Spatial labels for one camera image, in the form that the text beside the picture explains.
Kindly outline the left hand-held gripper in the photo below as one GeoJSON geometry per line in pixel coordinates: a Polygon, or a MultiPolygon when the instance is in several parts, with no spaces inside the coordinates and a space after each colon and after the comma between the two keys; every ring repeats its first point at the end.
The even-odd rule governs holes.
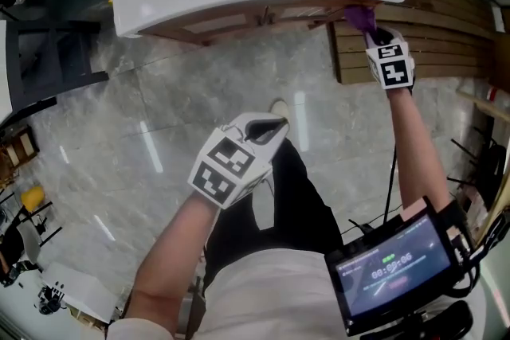
{"type": "Polygon", "coordinates": [[[188,184],[220,209],[253,192],[272,172],[272,160],[288,134],[288,120],[270,112],[246,112],[214,129],[188,184]]]}

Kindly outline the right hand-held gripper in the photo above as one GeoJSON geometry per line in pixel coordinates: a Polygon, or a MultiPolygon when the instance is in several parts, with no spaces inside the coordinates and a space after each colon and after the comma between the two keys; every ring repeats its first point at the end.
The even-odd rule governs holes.
{"type": "Polygon", "coordinates": [[[414,84],[414,59],[408,43],[396,29],[379,26],[363,33],[369,69],[383,90],[414,84]]]}

